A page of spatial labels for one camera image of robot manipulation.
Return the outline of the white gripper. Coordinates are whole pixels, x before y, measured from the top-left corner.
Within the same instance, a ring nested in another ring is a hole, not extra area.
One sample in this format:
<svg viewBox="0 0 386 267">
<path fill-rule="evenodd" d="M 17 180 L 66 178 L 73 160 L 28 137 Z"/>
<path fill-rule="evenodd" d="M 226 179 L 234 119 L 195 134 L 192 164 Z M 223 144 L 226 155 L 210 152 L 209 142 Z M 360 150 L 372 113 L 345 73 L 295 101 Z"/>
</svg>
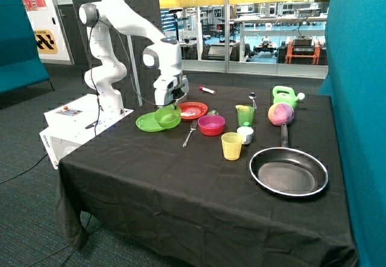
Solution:
<svg viewBox="0 0 386 267">
<path fill-rule="evenodd" d="M 186 75 L 168 76 L 161 75 L 153 84 L 155 104 L 164 107 L 173 104 L 174 110 L 177 105 L 184 101 L 189 92 L 189 83 Z"/>
</svg>

